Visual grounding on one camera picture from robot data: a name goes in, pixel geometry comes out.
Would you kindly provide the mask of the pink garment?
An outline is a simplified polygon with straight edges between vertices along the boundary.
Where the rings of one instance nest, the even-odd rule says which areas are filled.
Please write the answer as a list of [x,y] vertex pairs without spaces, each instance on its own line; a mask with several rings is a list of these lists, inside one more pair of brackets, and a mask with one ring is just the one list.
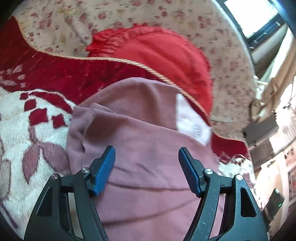
[[74,108],[67,138],[72,173],[106,147],[116,157],[94,202],[110,240],[182,240],[197,210],[178,161],[186,147],[206,168],[218,169],[211,129],[179,90],[159,81],[128,78]]

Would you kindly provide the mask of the beige curtain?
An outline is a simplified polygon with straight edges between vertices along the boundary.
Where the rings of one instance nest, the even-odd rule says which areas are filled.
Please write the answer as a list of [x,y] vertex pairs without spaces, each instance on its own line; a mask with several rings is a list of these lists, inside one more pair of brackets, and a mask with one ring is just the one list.
[[290,29],[281,43],[278,53],[260,78],[266,85],[256,94],[250,107],[250,116],[255,123],[267,119],[280,104],[285,89],[295,77],[295,37]]

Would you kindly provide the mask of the cream red leaf blanket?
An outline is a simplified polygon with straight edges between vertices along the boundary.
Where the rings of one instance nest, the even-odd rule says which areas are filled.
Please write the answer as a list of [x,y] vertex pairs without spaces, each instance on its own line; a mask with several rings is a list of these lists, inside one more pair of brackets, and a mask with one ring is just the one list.
[[[100,90],[128,78],[176,87],[211,129],[208,114],[185,90],[144,64],[119,58],[53,56],[32,48],[15,18],[1,29],[1,213],[23,238],[29,218],[53,173],[70,170],[67,138],[74,108]],[[251,190],[255,176],[242,141],[219,137],[210,144],[217,172],[241,174]]]

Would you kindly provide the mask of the red ruffled pillow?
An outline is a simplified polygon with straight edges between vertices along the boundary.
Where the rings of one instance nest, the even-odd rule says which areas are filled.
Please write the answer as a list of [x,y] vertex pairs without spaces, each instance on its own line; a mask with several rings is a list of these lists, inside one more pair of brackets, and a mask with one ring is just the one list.
[[86,47],[89,57],[135,61],[178,85],[210,114],[213,105],[211,65],[203,51],[174,31],[145,25],[106,29]]

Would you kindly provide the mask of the floral beige quilt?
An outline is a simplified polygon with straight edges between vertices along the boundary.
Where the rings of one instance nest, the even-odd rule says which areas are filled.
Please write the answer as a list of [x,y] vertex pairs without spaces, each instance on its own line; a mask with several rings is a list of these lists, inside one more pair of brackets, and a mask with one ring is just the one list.
[[212,66],[214,130],[243,139],[256,82],[250,53],[216,1],[24,1],[13,16],[35,48],[85,57],[92,36],[133,24],[175,31],[202,49]]

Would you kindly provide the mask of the window with dark frame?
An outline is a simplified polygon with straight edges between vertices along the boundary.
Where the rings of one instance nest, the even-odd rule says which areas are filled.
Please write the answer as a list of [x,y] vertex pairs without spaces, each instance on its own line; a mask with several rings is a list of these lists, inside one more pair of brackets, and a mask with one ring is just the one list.
[[275,1],[217,1],[242,35],[249,49],[255,49],[281,27],[290,24],[274,6]]

